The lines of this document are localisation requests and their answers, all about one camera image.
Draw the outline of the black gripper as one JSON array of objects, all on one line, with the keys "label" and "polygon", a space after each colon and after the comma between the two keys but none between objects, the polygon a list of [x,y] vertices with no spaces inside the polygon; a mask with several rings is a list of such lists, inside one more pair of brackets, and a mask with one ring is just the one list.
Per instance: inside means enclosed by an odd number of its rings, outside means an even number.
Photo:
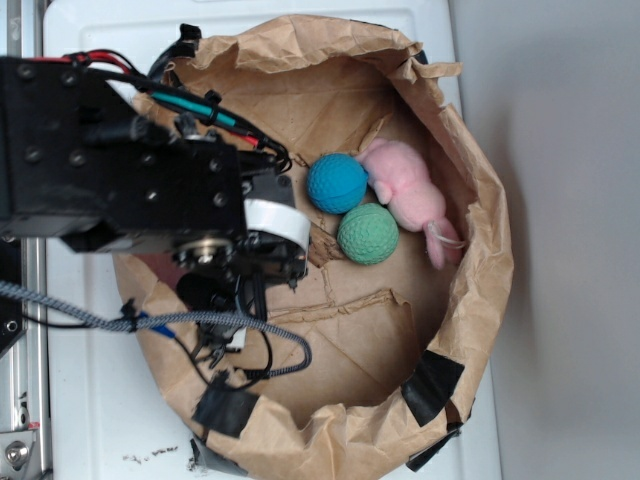
[{"label": "black gripper", "polygon": [[266,318],[265,290],[307,272],[310,222],[295,207],[291,163],[265,151],[199,152],[179,168],[187,230],[177,292],[195,310]]}]

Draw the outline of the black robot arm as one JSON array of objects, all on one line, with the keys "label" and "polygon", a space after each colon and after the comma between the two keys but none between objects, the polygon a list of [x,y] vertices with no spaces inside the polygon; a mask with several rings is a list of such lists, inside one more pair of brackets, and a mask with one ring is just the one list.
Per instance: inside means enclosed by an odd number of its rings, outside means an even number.
[{"label": "black robot arm", "polygon": [[189,314],[127,314],[85,326],[168,334],[195,322],[219,358],[266,321],[269,285],[306,274],[310,223],[294,204],[286,148],[178,82],[112,52],[1,61],[1,232],[77,253],[168,254],[217,291]]}]

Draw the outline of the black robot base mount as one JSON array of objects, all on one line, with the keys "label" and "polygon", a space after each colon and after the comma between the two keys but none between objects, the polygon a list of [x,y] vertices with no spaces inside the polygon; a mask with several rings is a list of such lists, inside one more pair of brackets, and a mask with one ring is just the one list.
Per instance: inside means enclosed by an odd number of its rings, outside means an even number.
[{"label": "black robot base mount", "polygon": [[[1,240],[1,280],[22,284],[22,251],[19,241]],[[1,356],[4,356],[24,333],[22,304],[1,298]]]}]

